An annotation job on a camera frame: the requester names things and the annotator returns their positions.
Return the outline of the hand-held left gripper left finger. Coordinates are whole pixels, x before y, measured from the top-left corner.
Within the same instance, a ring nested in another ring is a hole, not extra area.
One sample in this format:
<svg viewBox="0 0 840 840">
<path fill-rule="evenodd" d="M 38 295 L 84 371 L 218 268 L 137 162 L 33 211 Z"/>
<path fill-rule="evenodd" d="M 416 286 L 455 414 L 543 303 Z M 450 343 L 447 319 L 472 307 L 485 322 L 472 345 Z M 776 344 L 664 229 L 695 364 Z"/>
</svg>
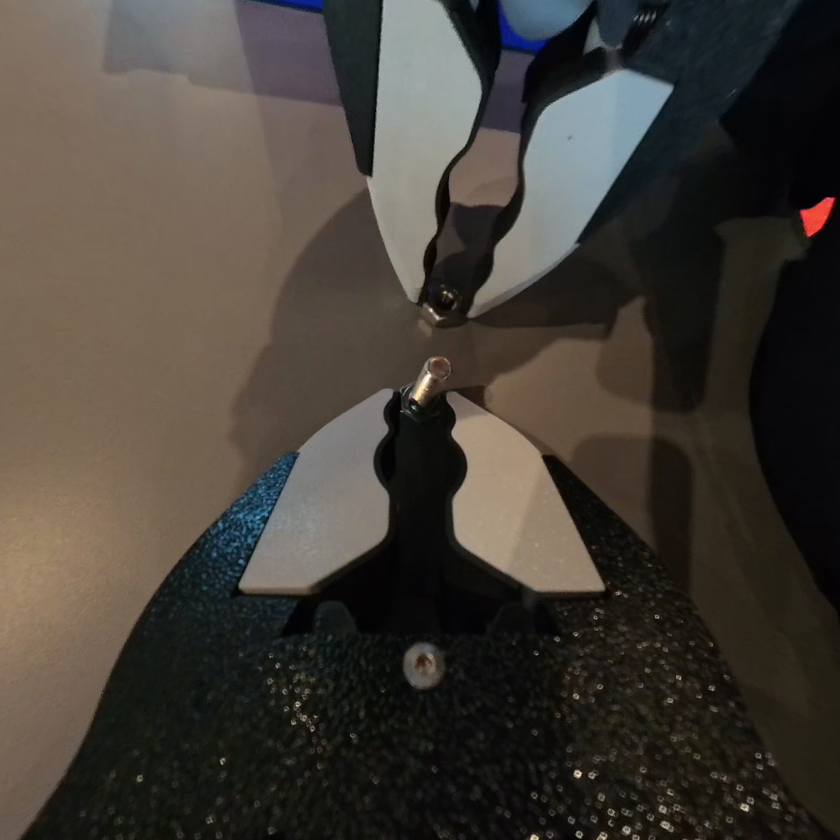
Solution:
<svg viewBox="0 0 840 840">
<path fill-rule="evenodd" d="M 375 459 L 389 434 L 380 390 L 312 435 L 297 458 L 238 588 L 246 595 L 310 595 L 379 547 L 390 498 Z"/>
</svg>

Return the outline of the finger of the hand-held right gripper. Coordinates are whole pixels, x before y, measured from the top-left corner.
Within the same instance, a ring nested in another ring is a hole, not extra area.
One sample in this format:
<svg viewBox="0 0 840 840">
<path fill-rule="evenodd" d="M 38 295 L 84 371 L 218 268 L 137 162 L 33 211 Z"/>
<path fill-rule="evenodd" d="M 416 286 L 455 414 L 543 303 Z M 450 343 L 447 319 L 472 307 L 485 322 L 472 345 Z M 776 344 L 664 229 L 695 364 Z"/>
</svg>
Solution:
<svg viewBox="0 0 840 840">
<path fill-rule="evenodd" d="M 449 206 L 449 177 L 476 138 L 500 58 L 496 2 L 384 1 L 372 171 L 386 253 L 420 302 Z"/>
<path fill-rule="evenodd" d="M 575 251 L 674 89 L 631 68 L 620 49 L 537 52 L 522 90 L 516 188 L 476 262 L 465 318 L 516 297 Z"/>
</svg>

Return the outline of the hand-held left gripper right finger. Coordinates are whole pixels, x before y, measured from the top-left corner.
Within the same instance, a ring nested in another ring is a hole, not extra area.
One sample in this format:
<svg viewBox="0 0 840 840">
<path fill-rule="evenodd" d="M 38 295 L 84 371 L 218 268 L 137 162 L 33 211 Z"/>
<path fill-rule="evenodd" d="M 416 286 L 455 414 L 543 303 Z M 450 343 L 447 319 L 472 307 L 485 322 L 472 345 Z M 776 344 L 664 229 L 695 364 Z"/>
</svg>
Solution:
<svg viewBox="0 0 840 840">
<path fill-rule="evenodd" d="M 606 591 L 539 449 L 460 394 L 447 394 L 466 461 L 452 500 L 456 542 L 535 595 Z"/>
</svg>

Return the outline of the silver steel bolt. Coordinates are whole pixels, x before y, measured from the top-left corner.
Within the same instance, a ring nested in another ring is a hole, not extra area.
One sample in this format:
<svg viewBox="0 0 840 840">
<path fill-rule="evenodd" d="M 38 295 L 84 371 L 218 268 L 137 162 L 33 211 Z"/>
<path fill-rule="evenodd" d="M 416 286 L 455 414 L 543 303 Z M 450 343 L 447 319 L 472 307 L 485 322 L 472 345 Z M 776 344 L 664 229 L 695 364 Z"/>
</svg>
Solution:
<svg viewBox="0 0 840 840">
<path fill-rule="evenodd" d="M 415 381 L 401 390 L 401 412 L 417 423 L 424 423 L 439 414 L 445 402 L 445 387 L 452 364 L 443 355 L 428 358 Z"/>
</svg>

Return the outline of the small red object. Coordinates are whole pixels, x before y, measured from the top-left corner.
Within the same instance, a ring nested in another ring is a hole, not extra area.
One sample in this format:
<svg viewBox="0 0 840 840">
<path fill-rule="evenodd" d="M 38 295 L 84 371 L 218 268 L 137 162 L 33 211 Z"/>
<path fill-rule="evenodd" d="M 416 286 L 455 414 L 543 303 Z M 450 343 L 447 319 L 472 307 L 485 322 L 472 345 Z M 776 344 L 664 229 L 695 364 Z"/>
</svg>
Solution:
<svg viewBox="0 0 840 840">
<path fill-rule="evenodd" d="M 826 196 L 816 204 L 798 211 L 804 236 L 812 238 L 824 228 L 831 216 L 834 204 L 835 198 Z"/>
</svg>

